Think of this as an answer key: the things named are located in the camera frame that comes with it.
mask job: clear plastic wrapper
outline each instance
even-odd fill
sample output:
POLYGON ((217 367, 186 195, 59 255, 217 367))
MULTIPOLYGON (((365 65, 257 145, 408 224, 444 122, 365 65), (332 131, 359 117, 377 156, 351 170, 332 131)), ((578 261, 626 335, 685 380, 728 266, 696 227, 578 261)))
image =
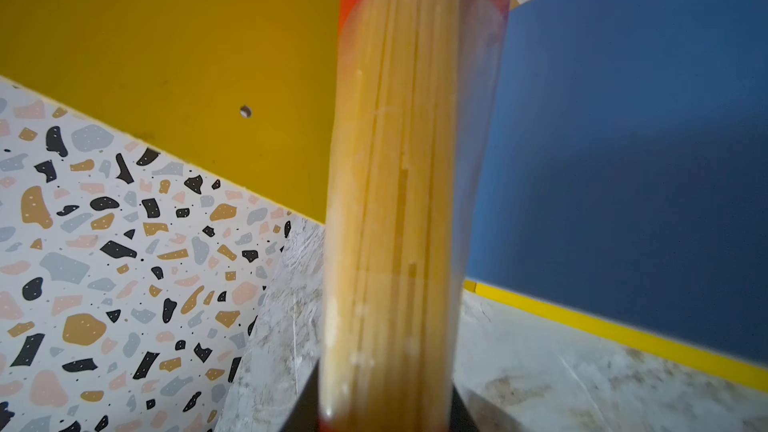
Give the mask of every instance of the clear plastic wrapper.
POLYGON ((320 360, 330 432, 447 430, 509 0, 342 0, 320 360))

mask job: pasta package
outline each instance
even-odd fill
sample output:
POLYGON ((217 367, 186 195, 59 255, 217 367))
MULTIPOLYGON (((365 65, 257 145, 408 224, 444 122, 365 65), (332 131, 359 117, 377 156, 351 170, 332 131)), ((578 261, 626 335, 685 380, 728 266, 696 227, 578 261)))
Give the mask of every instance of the pasta package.
POLYGON ((509 0, 341 0, 320 422, 446 431, 509 0))

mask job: black object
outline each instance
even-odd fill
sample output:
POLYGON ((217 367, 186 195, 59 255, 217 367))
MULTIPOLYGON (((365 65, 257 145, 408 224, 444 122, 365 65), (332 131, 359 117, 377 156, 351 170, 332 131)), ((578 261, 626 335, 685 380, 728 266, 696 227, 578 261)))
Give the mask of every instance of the black object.
MULTIPOLYGON (((317 410, 319 403, 318 396, 318 366, 312 370, 310 379, 306 382, 296 405, 290 416, 283 424, 280 432, 319 432, 320 423, 317 419, 317 410)), ((453 401, 451 402, 451 420, 448 425, 449 432, 479 432, 472 416, 469 415, 464 401, 458 396, 456 387, 453 388, 453 401)))

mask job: terrazzo wallpaper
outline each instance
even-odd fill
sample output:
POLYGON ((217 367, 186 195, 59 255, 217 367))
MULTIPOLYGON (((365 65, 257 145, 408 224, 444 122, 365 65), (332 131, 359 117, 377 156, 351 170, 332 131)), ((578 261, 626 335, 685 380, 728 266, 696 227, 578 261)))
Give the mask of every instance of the terrazzo wallpaper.
POLYGON ((3 80, 0 202, 0 430, 212 430, 291 212, 3 80))

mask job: marble surface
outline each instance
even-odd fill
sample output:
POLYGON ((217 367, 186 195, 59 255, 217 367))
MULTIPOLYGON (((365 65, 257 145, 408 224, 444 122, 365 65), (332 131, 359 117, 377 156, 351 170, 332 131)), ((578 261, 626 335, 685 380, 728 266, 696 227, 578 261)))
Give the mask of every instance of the marble surface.
MULTIPOLYGON (((323 232, 293 230, 216 432, 279 430, 318 359, 323 232)), ((468 292, 454 380, 483 432, 768 432, 768 394, 468 292)))

